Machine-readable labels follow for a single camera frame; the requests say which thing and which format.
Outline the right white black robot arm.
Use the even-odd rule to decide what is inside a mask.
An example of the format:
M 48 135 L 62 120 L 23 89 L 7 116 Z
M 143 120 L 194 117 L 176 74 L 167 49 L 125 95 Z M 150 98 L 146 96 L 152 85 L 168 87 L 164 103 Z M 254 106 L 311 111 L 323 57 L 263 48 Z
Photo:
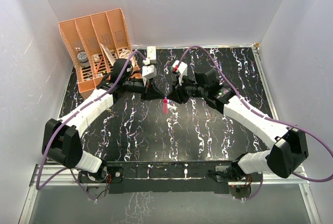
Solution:
M 308 158 L 304 132 L 268 121 L 263 113 L 255 114 L 254 107 L 246 107 L 231 87 L 219 84 L 213 69 L 195 71 L 195 80 L 189 79 L 184 64 L 176 65 L 173 72 L 176 80 L 167 96 L 169 100 L 186 103 L 190 97 L 203 98 L 208 106 L 239 122 L 268 148 L 240 155 L 219 176 L 243 181 L 253 173 L 273 172 L 288 178 Z

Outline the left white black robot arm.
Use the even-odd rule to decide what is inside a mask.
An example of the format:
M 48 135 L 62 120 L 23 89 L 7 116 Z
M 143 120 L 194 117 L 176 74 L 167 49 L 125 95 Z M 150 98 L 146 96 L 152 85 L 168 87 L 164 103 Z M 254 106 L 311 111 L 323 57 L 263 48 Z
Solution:
M 116 60 L 112 71 L 76 109 L 59 120 L 50 119 L 44 130 L 43 158 L 68 169 L 88 171 L 97 182 L 105 180 L 108 170 L 102 166 L 102 160 L 82 148 L 81 137 L 86 129 L 126 92 L 140 94 L 141 100 L 164 99 L 164 94 L 153 82 L 157 75 L 153 64 L 144 65 L 137 71 L 140 78 L 132 78 L 134 73 L 129 60 Z

